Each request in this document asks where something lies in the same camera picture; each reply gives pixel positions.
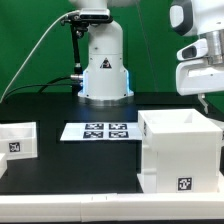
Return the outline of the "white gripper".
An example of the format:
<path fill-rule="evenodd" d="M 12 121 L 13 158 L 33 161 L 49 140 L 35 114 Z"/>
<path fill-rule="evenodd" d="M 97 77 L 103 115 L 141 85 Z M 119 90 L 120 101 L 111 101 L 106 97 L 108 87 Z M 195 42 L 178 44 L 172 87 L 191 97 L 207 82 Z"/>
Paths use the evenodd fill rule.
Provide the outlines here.
<path fill-rule="evenodd" d="M 176 88 L 180 95 L 198 94 L 208 114 L 204 93 L 224 91 L 224 31 L 202 35 L 177 52 Z"/>

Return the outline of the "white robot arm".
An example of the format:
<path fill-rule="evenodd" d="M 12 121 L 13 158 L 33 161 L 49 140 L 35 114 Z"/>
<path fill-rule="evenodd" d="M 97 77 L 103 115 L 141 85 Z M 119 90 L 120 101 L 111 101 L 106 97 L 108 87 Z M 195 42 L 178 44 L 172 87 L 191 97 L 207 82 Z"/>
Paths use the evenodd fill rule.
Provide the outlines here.
<path fill-rule="evenodd" d="M 73 46 L 89 35 L 88 66 L 75 60 L 75 76 L 83 84 L 82 101 L 117 105 L 133 97 L 128 71 L 123 65 L 123 30 L 113 20 L 112 7 L 127 7 L 140 0 L 68 0 L 76 10 L 67 16 Z M 224 91 L 224 0 L 173 0 L 170 24 L 181 36 L 197 41 L 177 52 L 176 89 L 180 95 Z"/>

